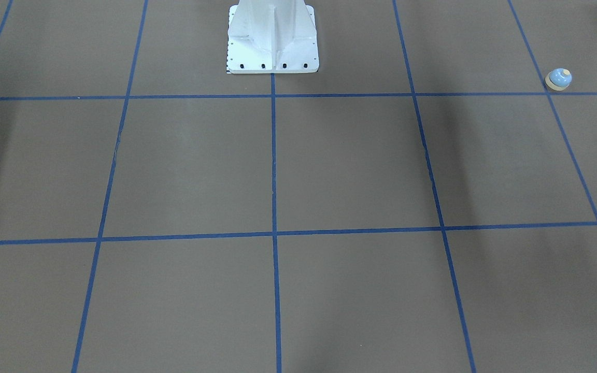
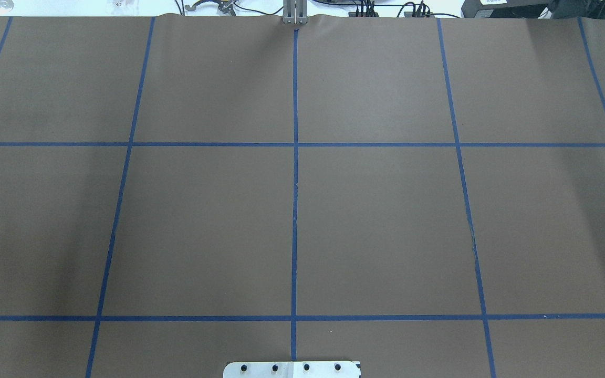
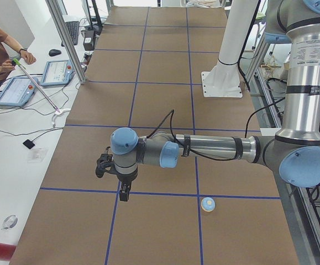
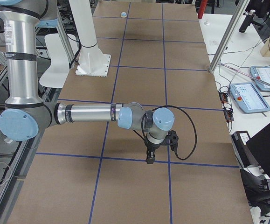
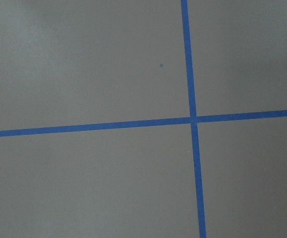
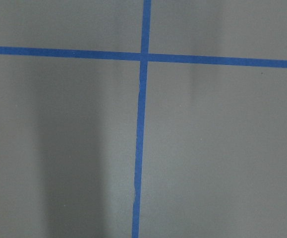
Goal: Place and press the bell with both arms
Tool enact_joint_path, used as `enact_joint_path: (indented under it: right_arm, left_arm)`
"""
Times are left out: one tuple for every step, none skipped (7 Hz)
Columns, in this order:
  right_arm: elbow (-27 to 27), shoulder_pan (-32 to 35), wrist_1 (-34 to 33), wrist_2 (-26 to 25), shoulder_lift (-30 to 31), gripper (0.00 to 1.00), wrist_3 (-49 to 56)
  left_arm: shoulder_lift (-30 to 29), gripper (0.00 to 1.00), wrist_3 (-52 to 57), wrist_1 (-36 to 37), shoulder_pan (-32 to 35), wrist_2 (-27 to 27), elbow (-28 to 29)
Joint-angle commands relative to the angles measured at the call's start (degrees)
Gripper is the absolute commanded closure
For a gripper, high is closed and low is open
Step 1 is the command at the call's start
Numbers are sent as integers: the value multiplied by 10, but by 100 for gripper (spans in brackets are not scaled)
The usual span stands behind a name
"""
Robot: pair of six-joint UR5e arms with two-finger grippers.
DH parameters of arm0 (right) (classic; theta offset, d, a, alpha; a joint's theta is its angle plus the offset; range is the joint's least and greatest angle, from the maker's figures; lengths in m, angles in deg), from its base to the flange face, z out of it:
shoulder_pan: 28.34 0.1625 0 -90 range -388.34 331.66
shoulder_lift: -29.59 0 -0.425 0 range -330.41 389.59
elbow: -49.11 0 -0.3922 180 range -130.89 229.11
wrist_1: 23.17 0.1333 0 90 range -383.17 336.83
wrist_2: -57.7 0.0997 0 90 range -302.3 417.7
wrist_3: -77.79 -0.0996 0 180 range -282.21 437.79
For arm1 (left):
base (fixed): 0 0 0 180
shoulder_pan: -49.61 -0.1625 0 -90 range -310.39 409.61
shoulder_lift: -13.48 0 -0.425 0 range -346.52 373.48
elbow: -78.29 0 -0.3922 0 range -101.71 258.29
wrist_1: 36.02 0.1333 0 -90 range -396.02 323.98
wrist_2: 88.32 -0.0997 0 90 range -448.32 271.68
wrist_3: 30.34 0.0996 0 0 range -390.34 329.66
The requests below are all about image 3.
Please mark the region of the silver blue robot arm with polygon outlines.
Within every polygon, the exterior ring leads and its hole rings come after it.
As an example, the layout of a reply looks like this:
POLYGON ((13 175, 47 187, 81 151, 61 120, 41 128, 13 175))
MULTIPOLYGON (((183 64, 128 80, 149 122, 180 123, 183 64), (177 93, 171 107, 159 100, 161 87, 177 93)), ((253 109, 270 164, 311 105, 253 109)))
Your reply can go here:
POLYGON ((265 39, 291 43, 281 129, 273 136, 245 138, 156 132, 139 137, 130 128, 111 136, 111 172, 129 199, 138 165, 173 168, 179 156, 219 161, 244 159, 266 166, 301 188, 320 184, 320 1, 269 1, 265 39))

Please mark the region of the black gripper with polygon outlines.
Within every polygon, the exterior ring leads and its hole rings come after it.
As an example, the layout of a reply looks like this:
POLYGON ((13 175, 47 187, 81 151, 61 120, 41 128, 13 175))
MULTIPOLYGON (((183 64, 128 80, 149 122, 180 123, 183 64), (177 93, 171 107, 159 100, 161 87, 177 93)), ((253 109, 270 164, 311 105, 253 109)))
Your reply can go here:
POLYGON ((132 181, 134 181, 138 176, 138 169, 136 168, 135 170, 127 174, 117 171, 116 175, 118 180, 122 183, 119 190, 119 200, 121 202, 127 202, 129 200, 132 181))

